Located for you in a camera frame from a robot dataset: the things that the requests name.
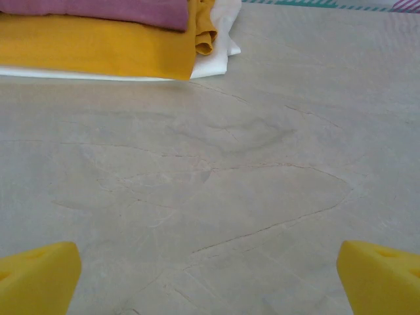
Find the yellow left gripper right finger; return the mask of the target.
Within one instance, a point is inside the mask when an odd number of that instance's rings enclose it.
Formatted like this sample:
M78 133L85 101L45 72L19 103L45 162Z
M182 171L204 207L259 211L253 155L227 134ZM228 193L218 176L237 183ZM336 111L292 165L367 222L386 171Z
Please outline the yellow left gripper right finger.
M354 314L418 314L419 255L344 241L337 272Z

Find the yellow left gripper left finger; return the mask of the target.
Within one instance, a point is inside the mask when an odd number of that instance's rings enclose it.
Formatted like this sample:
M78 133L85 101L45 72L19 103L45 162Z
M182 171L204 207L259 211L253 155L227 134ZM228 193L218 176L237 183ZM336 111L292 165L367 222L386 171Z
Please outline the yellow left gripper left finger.
M64 241L1 258L1 315L65 314L79 277L75 243Z

